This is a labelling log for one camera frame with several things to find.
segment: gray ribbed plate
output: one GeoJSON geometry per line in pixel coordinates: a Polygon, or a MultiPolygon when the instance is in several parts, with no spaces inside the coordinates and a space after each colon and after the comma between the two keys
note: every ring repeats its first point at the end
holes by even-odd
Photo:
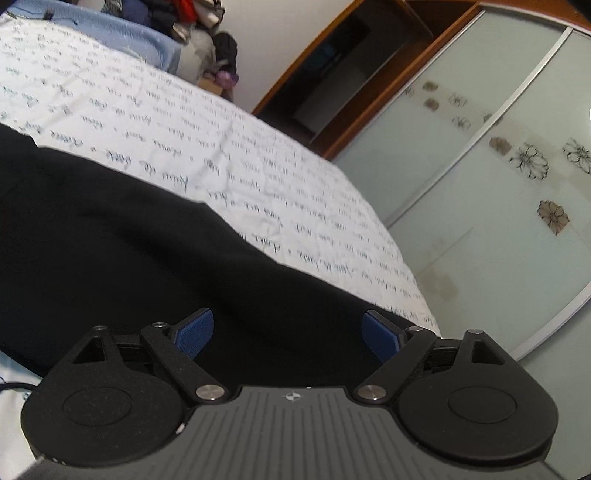
{"type": "Polygon", "coordinates": [[[560,480],[535,463],[469,471],[430,457],[389,412],[341,388],[245,387],[226,404],[198,408],[167,446],[141,460],[75,468],[41,460],[22,480],[560,480]]]}

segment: frosted glass door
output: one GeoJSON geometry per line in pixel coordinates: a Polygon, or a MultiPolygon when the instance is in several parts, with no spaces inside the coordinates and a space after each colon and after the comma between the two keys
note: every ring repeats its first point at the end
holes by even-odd
{"type": "Polygon", "coordinates": [[[338,157],[384,220],[448,165],[562,29],[486,12],[338,157]]]}
{"type": "Polygon", "coordinates": [[[591,40],[573,33],[515,105],[391,229],[444,336],[511,351],[591,281],[591,40]]]}

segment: black cable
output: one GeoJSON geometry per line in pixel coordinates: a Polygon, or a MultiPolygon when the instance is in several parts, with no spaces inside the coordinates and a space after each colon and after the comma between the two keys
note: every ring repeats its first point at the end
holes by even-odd
{"type": "Polygon", "coordinates": [[[22,390],[35,390],[37,388],[36,385],[33,385],[31,383],[25,383],[25,382],[6,382],[6,383],[0,383],[0,392],[3,390],[14,390],[16,388],[20,388],[22,390]]]}

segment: metal screw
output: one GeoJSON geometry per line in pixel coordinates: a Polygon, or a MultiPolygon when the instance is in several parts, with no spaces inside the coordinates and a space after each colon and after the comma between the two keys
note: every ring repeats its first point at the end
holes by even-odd
{"type": "Polygon", "coordinates": [[[226,391],[219,385],[202,385],[195,390],[195,395],[202,400],[217,400],[218,398],[221,398],[224,393],[226,393],[226,391]]]}
{"type": "Polygon", "coordinates": [[[359,387],[357,395],[365,400],[380,400],[386,396],[386,389],[379,385],[364,385],[359,387]]]}

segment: white bedsheet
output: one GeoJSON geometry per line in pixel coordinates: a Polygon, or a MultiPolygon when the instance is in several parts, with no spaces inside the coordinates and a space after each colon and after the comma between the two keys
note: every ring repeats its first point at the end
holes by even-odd
{"type": "MultiPolygon", "coordinates": [[[[219,97],[68,28],[5,15],[0,123],[206,202],[277,262],[439,334],[398,247],[345,175],[219,97]]],[[[9,414],[0,411],[2,430],[9,414]]]]}

